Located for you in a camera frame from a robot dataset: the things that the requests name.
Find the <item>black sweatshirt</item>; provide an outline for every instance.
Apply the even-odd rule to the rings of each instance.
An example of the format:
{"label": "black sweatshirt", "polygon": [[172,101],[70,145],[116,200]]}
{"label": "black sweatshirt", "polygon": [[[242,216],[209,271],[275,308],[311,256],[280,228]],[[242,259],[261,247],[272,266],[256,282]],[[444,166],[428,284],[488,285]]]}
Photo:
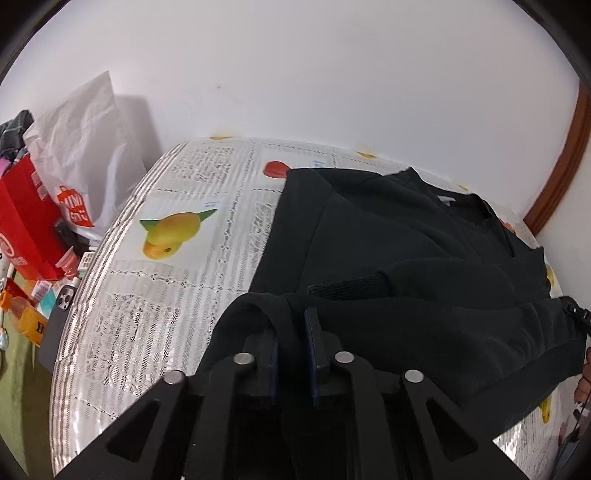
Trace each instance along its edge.
{"label": "black sweatshirt", "polygon": [[251,293],[222,315],[199,370],[270,322],[295,378],[308,307],[376,369],[423,371],[491,439],[582,370],[586,337],[549,296],[543,250],[477,195],[411,168],[291,170]]}

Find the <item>clutter pile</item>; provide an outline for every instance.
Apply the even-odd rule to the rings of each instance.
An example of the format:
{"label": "clutter pile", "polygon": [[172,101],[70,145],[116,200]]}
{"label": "clutter pile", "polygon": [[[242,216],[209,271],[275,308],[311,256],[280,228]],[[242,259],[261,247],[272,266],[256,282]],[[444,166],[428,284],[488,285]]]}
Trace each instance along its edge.
{"label": "clutter pile", "polygon": [[[23,110],[0,125],[0,351],[8,348],[5,312],[41,346],[60,290],[75,292],[145,173],[108,72],[37,120]],[[51,349],[53,359],[61,329],[41,348]]]}

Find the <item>red shopping bag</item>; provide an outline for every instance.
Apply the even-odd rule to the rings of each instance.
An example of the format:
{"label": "red shopping bag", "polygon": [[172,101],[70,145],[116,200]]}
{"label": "red shopping bag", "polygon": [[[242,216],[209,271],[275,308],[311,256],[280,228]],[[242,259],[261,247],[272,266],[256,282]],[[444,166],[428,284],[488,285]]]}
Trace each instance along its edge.
{"label": "red shopping bag", "polygon": [[61,218],[26,155],[0,179],[0,249],[28,280],[63,277],[66,246],[53,228]]}

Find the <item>white wall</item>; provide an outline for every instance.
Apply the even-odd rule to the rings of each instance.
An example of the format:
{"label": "white wall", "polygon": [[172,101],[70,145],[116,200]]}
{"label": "white wall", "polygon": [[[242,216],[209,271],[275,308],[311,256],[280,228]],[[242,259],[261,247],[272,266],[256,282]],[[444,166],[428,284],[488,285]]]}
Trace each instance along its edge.
{"label": "white wall", "polygon": [[565,295],[591,309],[591,141],[573,182],[538,235]]}
{"label": "white wall", "polygon": [[212,134],[382,153],[524,214],[577,78],[512,0],[72,0],[0,86],[40,114],[110,70],[149,164]]}

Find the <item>white plastic bag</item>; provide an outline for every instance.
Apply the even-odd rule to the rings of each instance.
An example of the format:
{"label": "white plastic bag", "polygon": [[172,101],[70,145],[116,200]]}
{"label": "white plastic bag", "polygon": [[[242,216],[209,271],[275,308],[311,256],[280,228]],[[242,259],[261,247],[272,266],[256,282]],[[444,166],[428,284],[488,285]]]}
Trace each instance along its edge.
{"label": "white plastic bag", "polygon": [[146,168],[109,72],[72,92],[24,134],[41,181],[76,233],[100,241]]}

